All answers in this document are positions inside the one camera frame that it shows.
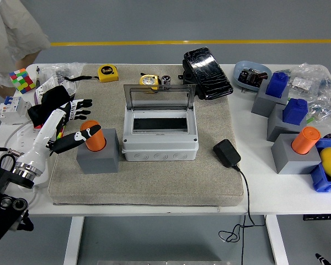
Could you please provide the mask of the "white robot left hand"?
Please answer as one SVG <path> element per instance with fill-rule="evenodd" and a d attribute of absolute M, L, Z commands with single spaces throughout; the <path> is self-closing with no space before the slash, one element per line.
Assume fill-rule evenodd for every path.
<path fill-rule="evenodd" d="M 74 119 L 76 114 L 88 115 L 90 111 L 79 111 L 92 105 L 90 99 L 70 101 L 52 111 L 34 140 L 33 146 L 27 153 L 21 155 L 15 163 L 13 172 L 24 178 L 35 178 L 45 170 L 46 160 L 51 153 L 63 153 L 73 149 L 101 131 L 101 126 L 91 125 L 87 129 L 57 138 L 58 131 Z"/>

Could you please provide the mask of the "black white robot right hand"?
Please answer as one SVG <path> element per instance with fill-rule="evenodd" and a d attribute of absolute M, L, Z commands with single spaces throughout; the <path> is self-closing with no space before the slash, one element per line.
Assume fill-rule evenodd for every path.
<path fill-rule="evenodd" d="M 319 253 L 316 253 L 315 257 L 322 265 L 331 265 L 331 263 L 323 256 L 321 256 Z"/>

